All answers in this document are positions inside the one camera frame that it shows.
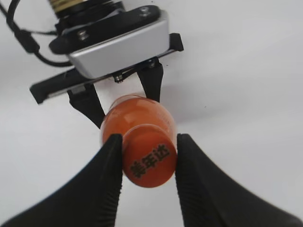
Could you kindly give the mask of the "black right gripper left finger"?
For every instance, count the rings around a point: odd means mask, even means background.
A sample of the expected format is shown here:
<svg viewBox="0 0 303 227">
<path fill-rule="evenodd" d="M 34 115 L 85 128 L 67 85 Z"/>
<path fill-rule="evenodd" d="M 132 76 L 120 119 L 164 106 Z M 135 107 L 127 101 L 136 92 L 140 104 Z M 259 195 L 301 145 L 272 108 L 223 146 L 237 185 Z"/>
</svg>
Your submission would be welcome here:
<svg viewBox="0 0 303 227">
<path fill-rule="evenodd" d="M 113 227 L 122 188 L 122 136 L 111 135 L 68 183 L 4 227 Z"/>
</svg>

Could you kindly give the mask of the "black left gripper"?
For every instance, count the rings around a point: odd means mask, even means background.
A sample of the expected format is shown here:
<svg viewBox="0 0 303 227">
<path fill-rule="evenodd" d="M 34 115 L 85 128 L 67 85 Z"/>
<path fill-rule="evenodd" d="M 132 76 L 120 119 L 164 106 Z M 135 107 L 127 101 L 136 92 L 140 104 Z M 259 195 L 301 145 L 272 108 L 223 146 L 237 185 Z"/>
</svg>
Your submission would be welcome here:
<svg viewBox="0 0 303 227">
<path fill-rule="evenodd" d="M 37 103 L 67 91 L 71 106 L 100 128 L 105 113 L 95 86 L 74 87 L 106 77 L 121 81 L 132 72 L 146 97 L 160 102 L 164 70 L 158 58 L 184 49 L 180 34 L 169 31 L 166 11 L 157 6 L 129 11 L 123 6 L 73 6 L 57 16 L 58 35 L 49 48 L 65 55 L 72 69 L 33 84 L 30 92 Z"/>
</svg>

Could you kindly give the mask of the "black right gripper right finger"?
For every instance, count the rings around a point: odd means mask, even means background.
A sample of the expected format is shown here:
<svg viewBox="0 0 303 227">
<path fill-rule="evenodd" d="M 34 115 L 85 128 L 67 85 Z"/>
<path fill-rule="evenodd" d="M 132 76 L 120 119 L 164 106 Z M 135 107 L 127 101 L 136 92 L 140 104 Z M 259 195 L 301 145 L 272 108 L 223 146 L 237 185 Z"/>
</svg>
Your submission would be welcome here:
<svg viewBox="0 0 303 227">
<path fill-rule="evenodd" d="M 177 135 L 176 185 L 186 227 L 301 227 L 221 170 L 188 134 Z"/>
</svg>

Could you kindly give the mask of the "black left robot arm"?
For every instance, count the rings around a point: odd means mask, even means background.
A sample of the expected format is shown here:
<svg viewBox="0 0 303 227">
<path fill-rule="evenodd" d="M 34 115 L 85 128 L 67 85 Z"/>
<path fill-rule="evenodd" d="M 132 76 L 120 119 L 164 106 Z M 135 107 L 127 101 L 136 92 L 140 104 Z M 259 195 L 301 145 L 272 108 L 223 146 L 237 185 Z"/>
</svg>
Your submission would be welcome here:
<svg viewBox="0 0 303 227">
<path fill-rule="evenodd" d="M 59 21 L 52 53 L 65 55 L 72 68 L 33 84 L 38 104 L 67 93 L 73 108 L 100 127 L 105 113 L 94 84 L 139 76 L 147 98 L 160 100 L 163 66 L 159 59 L 184 50 L 181 35 L 169 32 L 169 16 L 155 5 L 127 11 L 112 0 L 52 0 Z"/>
</svg>

